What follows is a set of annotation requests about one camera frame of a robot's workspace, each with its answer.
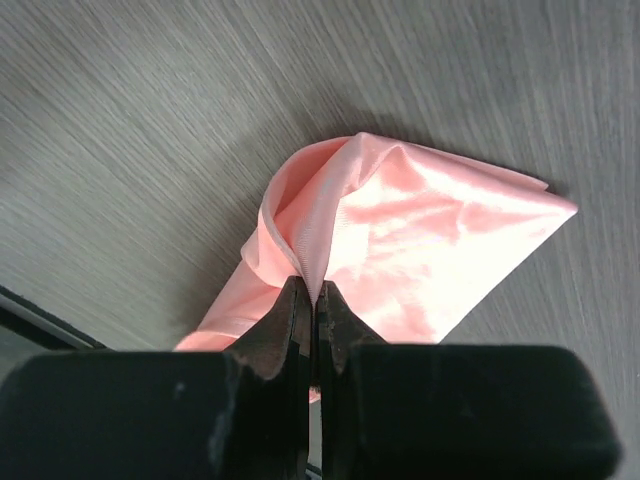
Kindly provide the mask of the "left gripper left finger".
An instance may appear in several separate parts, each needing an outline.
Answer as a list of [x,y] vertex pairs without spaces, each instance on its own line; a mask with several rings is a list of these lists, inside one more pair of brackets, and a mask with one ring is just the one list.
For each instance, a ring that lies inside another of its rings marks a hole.
[[1,386],[5,479],[302,479],[312,304],[292,277],[221,352],[76,351]]

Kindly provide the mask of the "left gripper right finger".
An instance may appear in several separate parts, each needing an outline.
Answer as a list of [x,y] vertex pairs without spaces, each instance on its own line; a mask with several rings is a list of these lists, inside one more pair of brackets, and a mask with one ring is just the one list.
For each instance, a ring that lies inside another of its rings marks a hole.
[[569,350],[390,344],[331,282],[314,348],[327,479],[607,479],[622,458]]

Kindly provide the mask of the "pink satin napkin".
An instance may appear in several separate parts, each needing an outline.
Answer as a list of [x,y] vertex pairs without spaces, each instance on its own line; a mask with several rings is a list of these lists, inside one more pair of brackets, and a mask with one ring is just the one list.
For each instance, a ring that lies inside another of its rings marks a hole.
[[361,132],[276,172],[235,271],[181,351],[220,351],[301,277],[392,343],[437,343],[577,212],[536,178]]

